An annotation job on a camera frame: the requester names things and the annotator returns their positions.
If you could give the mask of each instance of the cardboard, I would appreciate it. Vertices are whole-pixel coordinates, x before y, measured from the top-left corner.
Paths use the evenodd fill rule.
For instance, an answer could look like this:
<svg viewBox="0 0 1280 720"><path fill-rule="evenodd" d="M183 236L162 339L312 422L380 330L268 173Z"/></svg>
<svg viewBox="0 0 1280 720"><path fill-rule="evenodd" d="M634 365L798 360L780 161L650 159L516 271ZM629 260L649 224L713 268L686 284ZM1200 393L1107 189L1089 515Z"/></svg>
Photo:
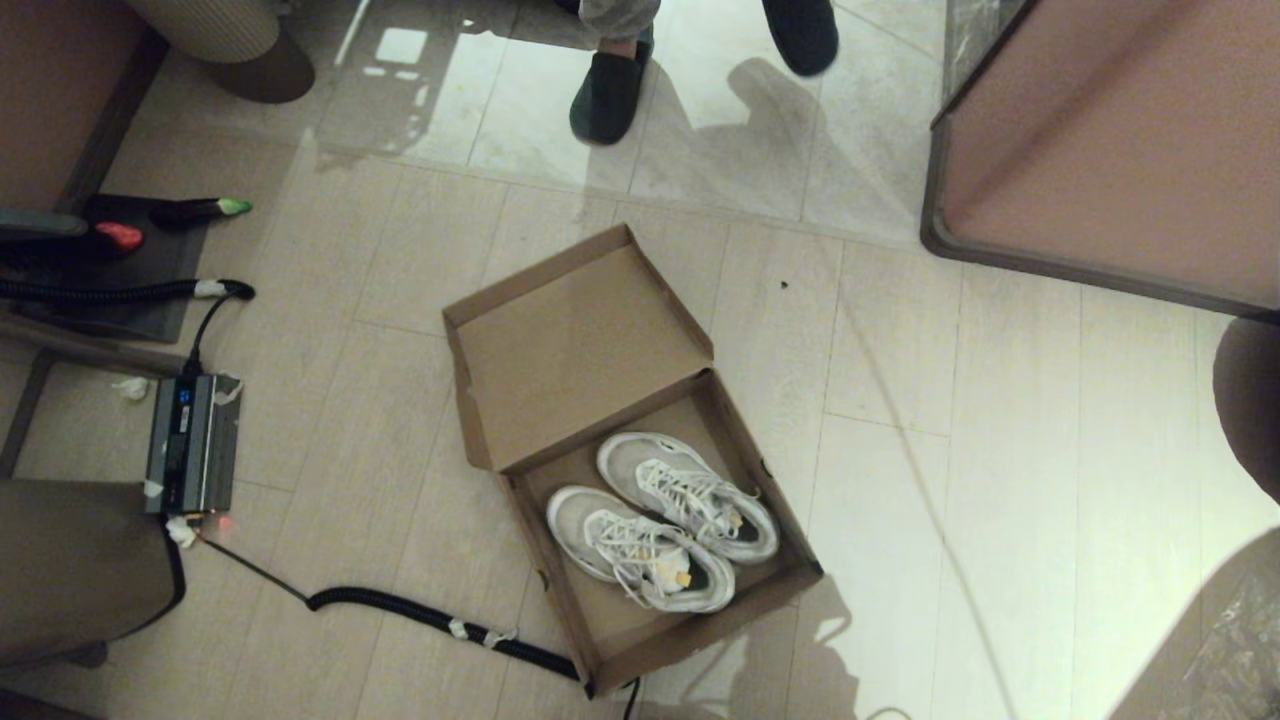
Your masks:
<svg viewBox="0 0 1280 720"><path fill-rule="evenodd" d="M588 696L671 665L822 578L822 566L712 368L710 340L618 225L444 310L458 415L472 465L495 470ZM652 430L695 447L759 493L778 553L737 568L733 601L710 615L646 610L567 561L545 521L561 487L608 491L595 452Z"/></svg>

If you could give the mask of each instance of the white shoelace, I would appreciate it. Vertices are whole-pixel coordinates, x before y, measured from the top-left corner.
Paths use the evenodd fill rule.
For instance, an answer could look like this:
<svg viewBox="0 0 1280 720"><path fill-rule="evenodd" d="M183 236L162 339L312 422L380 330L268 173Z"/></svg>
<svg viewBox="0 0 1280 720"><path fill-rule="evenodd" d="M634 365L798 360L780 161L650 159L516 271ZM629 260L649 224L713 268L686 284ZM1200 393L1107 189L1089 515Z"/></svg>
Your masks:
<svg viewBox="0 0 1280 720"><path fill-rule="evenodd" d="M705 470L676 470L662 460L645 460L636 468L640 487L667 501L667 511L676 524L690 527L698 519L694 539L701 542L708 534L737 538L737 525L730 519L731 505L718 502L716 496L741 492Z"/></svg>
<svg viewBox="0 0 1280 720"><path fill-rule="evenodd" d="M613 577L627 596L643 607L653 605L640 596L632 585L639 587L645 575L659 597L667 597L658 580L658 565L676 561L685 552L676 542L662 537L662 532L676 532L678 528L666 528L643 518L623 520L617 516L598 520L598 532L588 533L586 544L599 552L613 568Z"/></svg>

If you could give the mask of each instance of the black slipper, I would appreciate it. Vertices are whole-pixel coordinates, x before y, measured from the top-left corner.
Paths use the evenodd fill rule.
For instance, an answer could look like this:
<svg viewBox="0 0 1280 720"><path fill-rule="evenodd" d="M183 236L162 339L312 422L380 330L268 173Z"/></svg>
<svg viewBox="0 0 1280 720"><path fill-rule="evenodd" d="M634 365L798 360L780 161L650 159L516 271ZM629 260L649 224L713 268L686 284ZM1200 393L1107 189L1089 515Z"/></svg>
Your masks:
<svg viewBox="0 0 1280 720"><path fill-rule="evenodd" d="M653 55L653 29L636 42L636 56L596 53L591 69L568 109L568 124L579 138L613 145L631 128L640 104L640 79Z"/></svg>
<svg viewBox="0 0 1280 720"><path fill-rule="evenodd" d="M791 72L809 77L831 67L840 49L831 0L763 1L773 44Z"/></svg>

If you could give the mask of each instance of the white sneaker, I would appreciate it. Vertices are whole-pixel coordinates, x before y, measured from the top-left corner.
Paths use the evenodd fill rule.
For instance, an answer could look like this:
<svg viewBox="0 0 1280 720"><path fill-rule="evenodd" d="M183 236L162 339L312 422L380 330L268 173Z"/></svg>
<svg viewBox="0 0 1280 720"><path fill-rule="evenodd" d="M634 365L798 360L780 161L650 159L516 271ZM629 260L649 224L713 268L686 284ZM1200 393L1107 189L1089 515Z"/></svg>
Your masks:
<svg viewBox="0 0 1280 720"><path fill-rule="evenodd" d="M547 503L547 524L588 575L620 583L631 600L666 612L714 612L733 600L733 569L684 530L655 523L607 492L567 486Z"/></svg>
<svg viewBox="0 0 1280 720"><path fill-rule="evenodd" d="M620 433L604 442L595 462L618 495L685 528L712 552L753 565L778 551L778 529L760 501L676 438Z"/></svg>

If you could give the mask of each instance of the tile floor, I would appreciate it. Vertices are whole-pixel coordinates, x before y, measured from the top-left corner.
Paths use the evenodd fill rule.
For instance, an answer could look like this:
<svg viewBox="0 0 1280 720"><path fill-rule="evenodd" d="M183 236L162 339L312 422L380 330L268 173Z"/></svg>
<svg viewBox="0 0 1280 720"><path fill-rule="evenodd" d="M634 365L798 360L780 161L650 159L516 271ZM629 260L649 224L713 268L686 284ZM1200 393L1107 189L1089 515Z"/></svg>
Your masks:
<svg viewBox="0 0 1280 720"><path fill-rule="evenodd" d="M564 123L590 45L573 18L375 0L334 68L351 5L289 19L320 67L291 105L237 101L172 58L106 184L257 204L202 259L260 288L206 338L250 383L219 534L288 580L388 587L563 648L498 488L465 460L438 314L614 222L709 329L831 575L649 676L640 717L1105 717L1157 651L1196 652L1199 616L1166 635L1280 525L1213 411L1226 318L918 247L938 0L842 0L845 53L813 81L783 72L756 5L668 0L641 117L612 149ZM29 355L0 350L8 414ZM137 479L150 411L113 379L59 369L22 474ZM86 416L106 429L68 452ZM184 557L187 601L105 667L0 684L123 719L622 714Z"/></svg>

